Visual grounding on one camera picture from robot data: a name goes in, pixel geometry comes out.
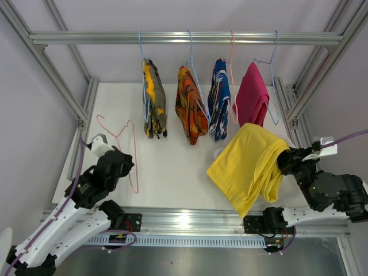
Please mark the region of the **light blue hanger camo trousers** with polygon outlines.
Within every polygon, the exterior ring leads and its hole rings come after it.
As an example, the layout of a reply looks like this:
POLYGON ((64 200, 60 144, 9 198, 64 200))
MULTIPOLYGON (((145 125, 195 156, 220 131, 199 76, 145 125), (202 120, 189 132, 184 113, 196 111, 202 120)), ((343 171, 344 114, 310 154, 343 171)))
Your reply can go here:
POLYGON ((138 41, 140 47, 140 54, 141 54, 141 78, 142 78, 142 87, 143 87, 143 114, 144 114, 144 121, 148 123, 150 119, 150 108, 151 108, 151 99, 150 95, 148 94, 148 85, 146 84, 145 79, 145 54, 143 50, 143 43, 142 43, 142 35, 141 31, 138 31, 138 41))

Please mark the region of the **grey yellow camouflage trousers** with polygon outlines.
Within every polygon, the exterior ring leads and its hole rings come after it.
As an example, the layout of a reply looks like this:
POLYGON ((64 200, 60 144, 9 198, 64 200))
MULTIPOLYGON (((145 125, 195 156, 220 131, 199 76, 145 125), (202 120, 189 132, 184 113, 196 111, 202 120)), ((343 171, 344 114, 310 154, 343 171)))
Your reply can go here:
POLYGON ((149 139, 167 137, 166 93, 151 59, 146 59, 144 71, 151 99, 150 117, 148 123, 144 122, 144 133, 149 139))

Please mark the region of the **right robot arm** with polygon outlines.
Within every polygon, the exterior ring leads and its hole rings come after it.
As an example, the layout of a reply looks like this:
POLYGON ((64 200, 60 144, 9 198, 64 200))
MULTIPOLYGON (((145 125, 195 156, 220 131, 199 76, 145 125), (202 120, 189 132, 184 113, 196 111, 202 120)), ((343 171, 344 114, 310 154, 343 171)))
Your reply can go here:
POLYGON ((262 227, 271 237, 303 221, 338 217, 352 223, 367 221, 367 184, 356 175, 318 171, 319 158, 304 160, 311 152, 311 148, 291 148, 277 157, 281 174, 295 178, 308 207, 266 208, 262 212, 262 227))

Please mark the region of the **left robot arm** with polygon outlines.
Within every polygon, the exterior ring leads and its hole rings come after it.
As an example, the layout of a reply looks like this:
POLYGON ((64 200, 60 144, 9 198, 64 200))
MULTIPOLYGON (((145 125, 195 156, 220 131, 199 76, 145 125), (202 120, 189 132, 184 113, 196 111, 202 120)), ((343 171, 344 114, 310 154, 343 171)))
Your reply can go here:
POLYGON ((127 216, 119 204, 105 200, 134 166, 132 156, 116 147, 98 158, 65 190, 64 198, 25 241, 12 246, 5 274, 53 275, 56 268, 89 239, 121 231, 127 216))

